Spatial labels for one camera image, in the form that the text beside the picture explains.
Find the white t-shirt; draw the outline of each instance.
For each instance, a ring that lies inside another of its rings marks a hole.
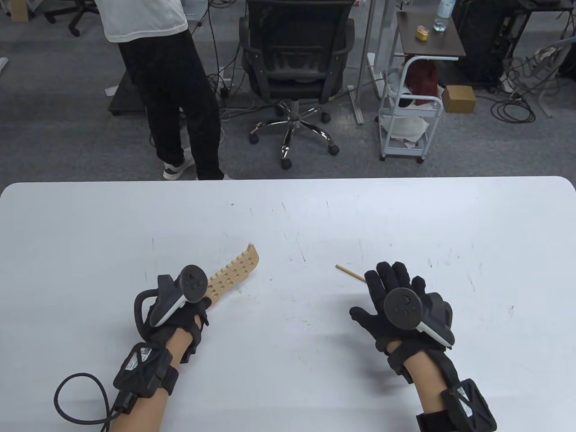
[[[180,0],[96,0],[110,42],[170,36],[188,28]]]

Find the brown box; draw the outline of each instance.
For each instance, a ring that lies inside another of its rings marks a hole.
[[[447,85],[442,94],[444,111],[468,114],[474,112],[476,95],[472,87],[467,85]]]
[[[28,5],[26,0],[10,0],[10,12],[12,21],[28,22]]]

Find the plastic bottle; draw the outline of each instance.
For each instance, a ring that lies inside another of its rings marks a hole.
[[[438,6],[438,13],[436,14],[436,19],[434,20],[434,30],[436,30],[437,32],[446,31],[455,4],[456,0],[441,0],[440,6]]]

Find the sneaker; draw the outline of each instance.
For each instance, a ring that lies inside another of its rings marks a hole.
[[[184,149],[184,162],[180,166],[174,166],[164,163],[164,174],[162,175],[166,180],[178,180],[188,168],[194,165],[194,158],[190,147]]]
[[[232,177],[230,177],[228,174],[224,174],[223,180],[234,180],[234,179]]]

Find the wooden comb-shaped object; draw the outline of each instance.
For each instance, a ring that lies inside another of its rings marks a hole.
[[[208,289],[205,295],[205,297],[212,300],[211,306],[218,303],[237,284],[248,279],[248,276],[256,268],[259,261],[258,252],[256,252],[254,245],[250,243],[248,244],[248,249],[212,276],[208,280]]]

